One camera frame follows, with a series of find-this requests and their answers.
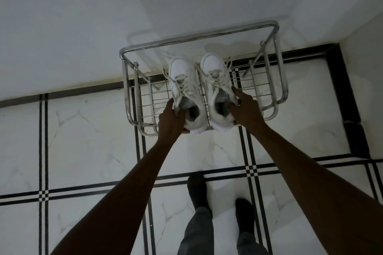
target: shoe insole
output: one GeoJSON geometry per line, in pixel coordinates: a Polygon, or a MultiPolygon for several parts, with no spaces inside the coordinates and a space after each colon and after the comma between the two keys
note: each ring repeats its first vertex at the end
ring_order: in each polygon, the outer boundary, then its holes
{"type": "Polygon", "coordinates": [[[231,100],[229,94],[223,91],[222,89],[219,89],[218,95],[215,100],[215,109],[217,113],[222,115],[223,117],[227,117],[227,115],[230,114],[230,111],[227,108],[230,102],[231,100]]]}
{"type": "Polygon", "coordinates": [[[193,122],[199,116],[199,108],[192,100],[182,97],[180,109],[186,110],[185,119],[193,122]]]}

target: white sneaker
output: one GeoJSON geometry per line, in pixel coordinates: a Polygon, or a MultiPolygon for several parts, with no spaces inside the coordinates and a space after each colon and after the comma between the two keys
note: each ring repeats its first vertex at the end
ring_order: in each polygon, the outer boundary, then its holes
{"type": "Polygon", "coordinates": [[[174,59],[169,66],[170,88],[174,98],[174,112],[186,110],[185,128],[190,133],[202,133],[208,127],[208,116],[199,92],[199,80],[192,62],[174,59]]]}
{"type": "Polygon", "coordinates": [[[223,59],[216,54],[205,54],[201,61],[203,86],[210,113],[210,125],[218,131],[228,131],[233,127],[234,117],[227,106],[238,100],[233,93],[229,71],[223,59]]]}

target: forearm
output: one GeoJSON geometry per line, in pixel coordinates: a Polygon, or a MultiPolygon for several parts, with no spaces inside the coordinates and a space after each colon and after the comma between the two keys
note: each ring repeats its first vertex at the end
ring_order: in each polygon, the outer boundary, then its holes
{"type": "Polygon", "coordinates": [[[383,207],[316,163],[266,124],[249,127],[271,156],[329,254],[373,253],[381,247],[383,207]]]}
{"type": "Polygon", "coordinates": [[[172,143],[156,143],[60,242],[52,254],[129,254],[172,143]]]}

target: pants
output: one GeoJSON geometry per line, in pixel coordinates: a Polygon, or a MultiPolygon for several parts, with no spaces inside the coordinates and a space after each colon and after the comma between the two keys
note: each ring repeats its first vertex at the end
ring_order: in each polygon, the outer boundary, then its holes
{"type": "MultiPolygon", "coordinates": [[[[256,242],[253,234],[242,232],[237,241],[238,255],[269,255],[266,248],[256,242]]],[[[199,207],[185,230],[178,255],[213,255],[214,230],[209,210],[199,207]]]]}

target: person's right arm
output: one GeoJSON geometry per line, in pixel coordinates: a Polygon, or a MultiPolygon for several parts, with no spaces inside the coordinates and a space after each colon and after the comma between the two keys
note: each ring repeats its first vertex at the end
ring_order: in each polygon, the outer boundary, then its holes
{"type": "Polygon", "coordinates": [[[233,91],[241,105],[230,112],[271,156],[328,254],[383,254],[383,206],[286,141],[256,100],[233,91]]]}

